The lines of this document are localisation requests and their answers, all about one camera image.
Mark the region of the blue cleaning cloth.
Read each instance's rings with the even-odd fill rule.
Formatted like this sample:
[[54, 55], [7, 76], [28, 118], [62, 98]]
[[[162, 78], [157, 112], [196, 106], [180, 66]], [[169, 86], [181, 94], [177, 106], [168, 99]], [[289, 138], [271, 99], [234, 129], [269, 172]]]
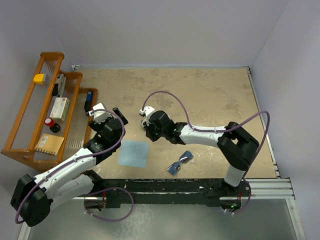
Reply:
[[149, 145], [145, 141], [124, 140], [120, 147], [117, 163], [120, 166], [144, 168]]

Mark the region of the white printed glasses case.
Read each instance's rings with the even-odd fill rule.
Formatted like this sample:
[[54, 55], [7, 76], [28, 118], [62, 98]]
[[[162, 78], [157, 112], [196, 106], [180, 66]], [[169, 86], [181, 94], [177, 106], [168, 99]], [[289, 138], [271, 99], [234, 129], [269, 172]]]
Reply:
[[140, 125], [141, 125], [141, 127], [142, 127], [143, 130], [146, 130], [146, 129], [147, 129], [147, 126], [148, 126], [148, 125], [147, 125], [146, 120], [143, 119], [143, 120], [141, 121]]

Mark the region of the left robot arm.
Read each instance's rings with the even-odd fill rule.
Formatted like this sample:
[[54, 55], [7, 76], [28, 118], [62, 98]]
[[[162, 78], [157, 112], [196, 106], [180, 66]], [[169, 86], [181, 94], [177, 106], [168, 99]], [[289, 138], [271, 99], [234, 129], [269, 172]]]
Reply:
[[102, 121], [93, 119], [89, 127], [96, 132], [82, 148], [67, 160], [44, 173], [31, 177], [25, 174], [19, 178], [10, 204], [15, 209], [15, 223], [27, 223], [33, 227], [51, 211], [54, 193], [82, 172], [101, 163], [121, 146], [128, 120], [121, 111], [98, 108], [90, 112], [107, 113]]

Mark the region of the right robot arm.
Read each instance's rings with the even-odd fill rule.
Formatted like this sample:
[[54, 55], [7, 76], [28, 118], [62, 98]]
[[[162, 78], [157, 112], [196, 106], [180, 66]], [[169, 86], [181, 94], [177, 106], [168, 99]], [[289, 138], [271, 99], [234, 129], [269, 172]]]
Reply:
[[165, 138], [175, 145], [197, 144], [218, 148], [229, 163], [222, 190], [228, 196], [240, 190], [240, 182], [252, 165], [259, 142], [236, 122], [226, 126], [189, 126], [174, 122], [164, 111], [145, 107], [139, 111], [141, 127], [152, 142]]

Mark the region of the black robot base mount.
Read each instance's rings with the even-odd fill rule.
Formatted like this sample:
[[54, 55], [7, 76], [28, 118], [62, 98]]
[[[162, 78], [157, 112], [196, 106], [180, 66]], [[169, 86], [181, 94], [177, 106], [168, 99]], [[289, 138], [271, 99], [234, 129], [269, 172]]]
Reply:
[[242, 197], [250, 197], [251, 187], [241, 181], [237, 187], [222, 178], [199, 179], [117, 179], [102, 178], [94, 170], [84, 175], [93, 183], [87, 196], [102, 196], [106, 192], [106, 208], [119, 208], [122, 204], [147, 205], [205, 205], [207, 207], [233, 207], [239, 209]]

